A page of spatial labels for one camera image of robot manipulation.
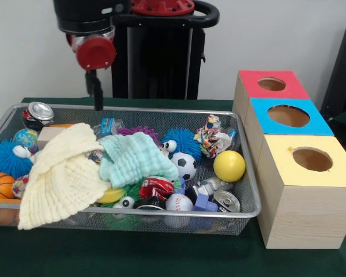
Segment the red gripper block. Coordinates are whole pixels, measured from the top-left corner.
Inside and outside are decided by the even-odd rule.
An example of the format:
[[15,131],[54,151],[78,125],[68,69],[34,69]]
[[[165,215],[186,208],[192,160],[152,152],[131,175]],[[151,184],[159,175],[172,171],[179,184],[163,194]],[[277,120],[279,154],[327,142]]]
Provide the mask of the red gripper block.
[[88,95],[93,95],[95,110],[102,111],[103,90],[98,77],[93,76],[93,70],[108,69],[114,62],[116,57],[114,35],[112,33],[89,36],[66,34],[66,39],[80,67],[90,71],[85,73],[86,91]]

